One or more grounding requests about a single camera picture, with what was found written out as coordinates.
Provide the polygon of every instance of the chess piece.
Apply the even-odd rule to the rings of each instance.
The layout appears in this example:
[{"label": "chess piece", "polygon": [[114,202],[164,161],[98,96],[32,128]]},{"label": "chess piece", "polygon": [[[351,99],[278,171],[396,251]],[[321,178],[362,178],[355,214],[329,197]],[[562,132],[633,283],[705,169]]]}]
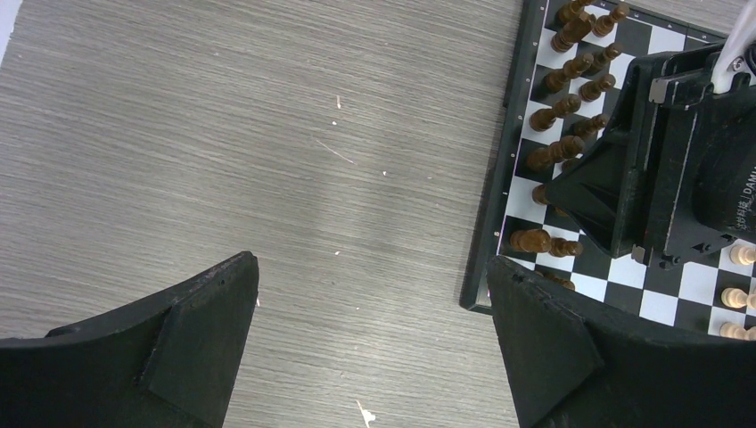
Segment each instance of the chess piece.
[{"label": "chess piece", "polygon": [[567,290],[575,291],[575,283],[573,281],[560,278],[559,276],[556,276],[550,272],[546,272],[543,274],[543,277],[546,279],[550,279],[554,281],[555,283],[561,285],[562,287],[566,288]]},{"label": "chess piece", "polygon": [[590,69],[588,69],[588,73],[586,74],[594,75],[598,73],[599,71],[603,70],[604,67],[606,67],[606,64],[620,56],[621,53],[621,44],[614,42],[611,45],[608,45],[604,48],[604,50],[593,55],[593,64],[591,65]]},{"label": "chess piece", "polygon": [[588,14],[587,12],[580,12],[570,22],[562,27],[558,33],[554,34],[551,38],[551,47],[556,52],[564,53],[570,50],[570,48],[578,43],[583,37],[593,29],[596,23],[596,16]]},{"label": "chess piece", "polygon": [[515,251],[549,252],[551,236],[543,229],[518,230],[512,234],[509,243]]},{"label": "chess piece", "polygon": [[564,238],[552,238],[551,251],[548,253],[554,257],[579,256],[583,253],[583,244]]},{"label": "chess piece", "polygon": [[626,3],[620,3],[608,15],[604,15],[596,20],[593,28],[593,34],[597,37],[604,37],[611,33],[614,26],[630,15],[630,6]]},{"label": "chess piece", "polygon": [[554,70],[546,75],[544,78],[546,87],[553,94],[556,94],[564,89],[564,86],[570,83],[570,80],[579,78],[590,68],[591,64],[593,64],[593,55],[590,53],[584,53],[568,60],[559,70]]},{"label": "chess piece", "polygon": [[586,146],[578,136],[564,136],[561,140],[541,147],[528,155],[525,164],[533,172],[541,172],[555,163],[572,159],[583,153]]},{"label": "chess piece", "polygon": [[541,109],[530,116],[530,127],[534,131],[543,132],[550,129],[556,122],[556,118],[564,118],[568,114],[580,110],[582,101],[575,94],[565,96],[554,104],[550,109]]},{"label": "chess piece", "polygon": [[546,200],[546,185],[539,185],[533,189],[533,201],[539,205],[548,205]]},{"label": "chess piece", "polygon": [[594,0],[573,0],[559,8],[556,18],[562,24],[566,24],[577,18],[581,12],[586,10],[586,6],[590,6],[593,2]]},{"label": "chess piece", "polygon": [[730,250],[730,259],[736,265],[752,265],[756,261],[756,250],[745,245],[735,245]]},{"label": "chess piece", "polygon": [[746,331],[740,325],[733,323],[725,323],[719,329],[719,335],[727,337],[729,339],[745,340]]},{"label": "chess piece", "polygon": [[722,292],[722,303],[728,308],[740,309],[747,306],[756,309],[756,294],[748,295],[739,288],[727,288]]},{"label": "chess piece", "polygon": [[589,103],[601,98],[601,94],[613,88],[617,83],[617,78],[611,74],[604,74],[598,80],[588,82],[580,87],[579,94],[583,101]]},{"label": "chess piece", "polygon": [[580,161],[580,159],[568,159],[562,164],[562,172],[566,171],[567,169],[570,169],[575,166]]},{"label": "chess piece", "polygon": [[600,129],[606,128],[609,124],[609,116],[605,114],[599,114],[591,119],[585,119],[575,124],[575,135],[580,138],[588,138],[596,134]]}]

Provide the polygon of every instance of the chessboard border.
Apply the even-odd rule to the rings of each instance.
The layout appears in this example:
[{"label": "chessboard border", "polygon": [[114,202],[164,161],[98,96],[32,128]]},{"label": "chessboard border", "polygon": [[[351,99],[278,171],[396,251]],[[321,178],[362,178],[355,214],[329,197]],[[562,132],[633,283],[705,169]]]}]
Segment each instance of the chessboard border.
[{"label": "chessboard border", "polygon": [[[472,245],[467,262],[467,272],[464,276],[459,304],[473,312],[491,315],[491,300],[488,296],[488,286],[485,283],[486,264],[491,257],[496,255],[498,247],[498,234],[504,221],[508,195],[504,189],[508,189],[512,183],[514,167],[517,158],[517,149],[521,139],[522,123],[530,97],[530,89],[533,82],[530,77],[537,67],[535,59],[538,55],[538,41],[542,29],[548,21],[543,16],[548,11],[549,3],[553,0],[525,1],[522,6],[520,27],[517,31],[512,65],[505,86],[503,107],[505,108],[505,120],[501,139],[495,156],[493,170],[487,174],[486,183],[481,195],[481,205],[478,209],[478,217],[475,223]],[[597,2],[604,4],[602,7],[611,10],[619,2],[616,0],[602,0]],[[637,21],[642,21],[653,26],[660,24],[673,24],[685,30],[686,37],[692,37],[691,32],[697,36],[711,35],[714,37],[727,38],[712,29],[706,29],[694,24],[662,15],[657,12],[646,10],[642,7],[630,5],[633,12],[640,13]],[[515,85],[517,82],[527,82],[526,85]]]}]

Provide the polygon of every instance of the black chessboard frame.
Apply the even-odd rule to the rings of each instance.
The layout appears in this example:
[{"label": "black chessboard frame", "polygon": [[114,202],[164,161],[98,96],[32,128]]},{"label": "black chessboard frame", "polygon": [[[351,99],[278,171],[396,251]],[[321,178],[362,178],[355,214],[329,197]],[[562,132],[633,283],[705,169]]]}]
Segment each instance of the black chessboard frame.
[{"label": "black chessboard frame", "polygon": [[[505,221],[505,208],[508,199],[505,190],[509,189],[512,183],[522,124],[527,119],[524,118],[525,109],[529,102],[530,88],[533,85],[530,78],[534,76],[534,71],[537,68],[538,41],[543,28],[555,26],[556,12],[568,2],[569,0],[527,0],[523,2],[512,68],[505,89],[504,128],[493,173],[489,174],[483,192],[467,265],[467,275],[460,296],[460,305],[474,312],[491,314],[491,301],[486,285],[486,264],[497,253],[499,231]],[[610,11],[617,3],[617,1],[596,1],[594,6]],[[636,21],[674,29],[679,33],[686,34],[686,37],[691,37],[687,39],[689,43],[686,42],[686,50],[700,47],[705,44],[704,41],[719,42],[727,37],[716,31],[650,12],[632,4],[630,9],[630,17]],[[545,13],[553,16],[545,18]],[[632,49],[632,46],[624,45],[626,51],[628,48]]]}]

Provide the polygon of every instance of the scratch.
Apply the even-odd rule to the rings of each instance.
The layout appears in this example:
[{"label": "scratch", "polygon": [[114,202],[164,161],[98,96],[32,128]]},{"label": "scratch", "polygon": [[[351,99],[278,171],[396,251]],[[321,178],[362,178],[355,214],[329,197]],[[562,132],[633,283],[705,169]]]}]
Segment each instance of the scratch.
[{"label": "scratch", "polygon": [[375,420],[375,415],[370,413],[369,411],[362,408],[362,405],[359,404],[359,400],[355,400],[357,402],[357,406],[359,407],[360,413],[362,413],[362,418],[365,420],[365,426],[367,428],[370,428],[370,423]]},{"label": "scratch", "polygon": [[348,158],[348,157],[346,157],[346,156],[343,156],[343,155],[341,155],[340,153],[336,152],[336,151],[335,151],[334,149],[332,149],[331,147],[328,147],[327,145],[323,144],[323,143],[322,143],[322,142],[321,142],[320,140],[318,140],[317,138],[315,139],[315,141],[317,141],[317,143],[318,143],[318,144],[320,144],[320,145],[322,145],[323,147],[325,147],[325,149],[326,149],[326,150],[328,150],[328,152],[331,152],[331,153],[335,154],[336,156],[338,156],[338,157],[340,157],[340,158],[344,159],[345,161],[347,161],[347,162],[351,163],[352,165],[357,165],[357,164],[356,164],[356,163],[355,163],[355,162],[354,162],[354,161],[353,161],[352,159],[350,159],[350,158]]}]

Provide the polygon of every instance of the gray wooden tabletop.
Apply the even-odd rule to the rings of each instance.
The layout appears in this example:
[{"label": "gray wooden tabletop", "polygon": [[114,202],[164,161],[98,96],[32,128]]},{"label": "gray wooden tabletop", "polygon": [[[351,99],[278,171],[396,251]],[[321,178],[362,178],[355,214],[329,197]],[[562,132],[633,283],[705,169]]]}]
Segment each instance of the gray wooden tabletop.
[{"label": "gray wooden tabletop", "polygon": [[[744,0],[638,0],[728,31]],[[522,2],[26,0],[0,68],[0,336],[240,250],[229,427],[505,427],[457,306]]]}]

